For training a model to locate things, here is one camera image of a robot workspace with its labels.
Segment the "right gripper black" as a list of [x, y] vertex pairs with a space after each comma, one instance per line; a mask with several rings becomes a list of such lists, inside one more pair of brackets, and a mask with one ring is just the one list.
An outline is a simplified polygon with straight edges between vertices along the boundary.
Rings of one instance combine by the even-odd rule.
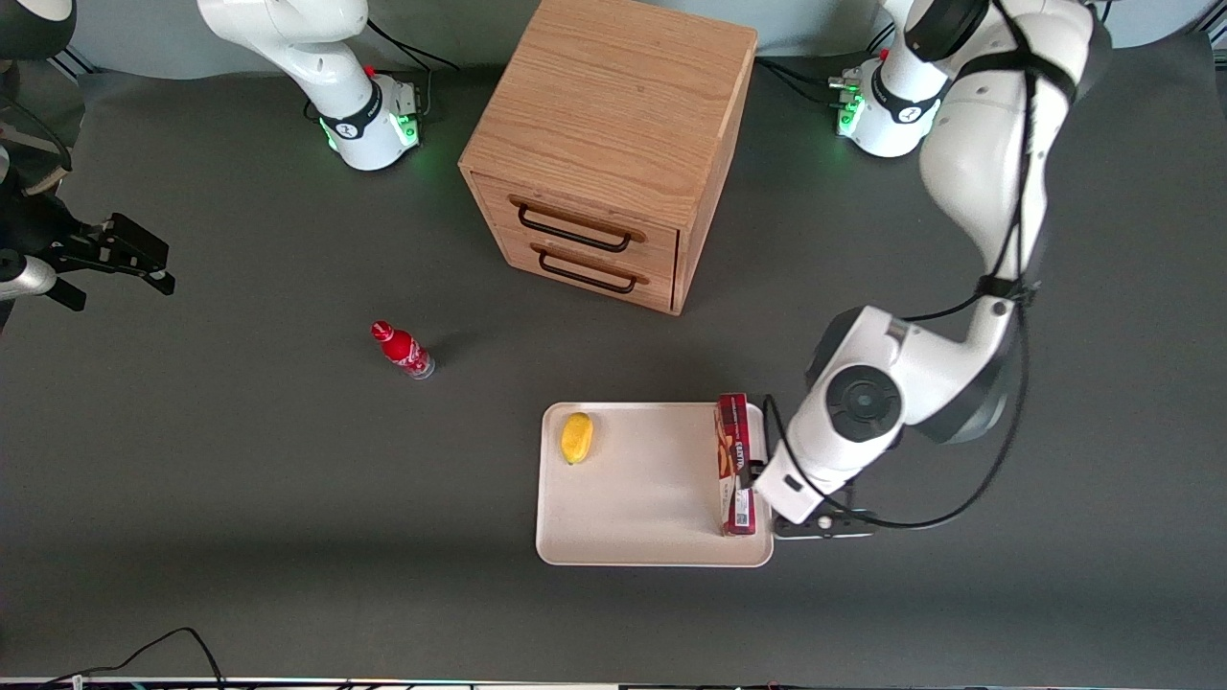
[[175, 292], [171, 246], [118, 212], [87, 223], [52, 194], [5, 187], [1, 236], [2, 289], [44, 289], [45, 297], [70, 311], [83, 311], [87, 293], [58, 277], [61, 273], [123, 273], [161, 293]]

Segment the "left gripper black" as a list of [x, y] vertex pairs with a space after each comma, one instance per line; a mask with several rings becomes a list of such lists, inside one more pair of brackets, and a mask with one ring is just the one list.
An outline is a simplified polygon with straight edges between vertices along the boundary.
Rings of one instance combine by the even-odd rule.
[[[766, 463], [763, 462], [751, 462], [748, 464], [748, 481], [757, 481], [764, 468]], [[876, 514], [865, 508], [853, 508], [850, 512], [845, 512], [832, 506], [829, 501], [825, 501], [801, 524], [774, 514], [773, 537], [780, 541], [872, 537], [876, 533], [876, 525], [863, 521], [863, 518], [876, 518]]]

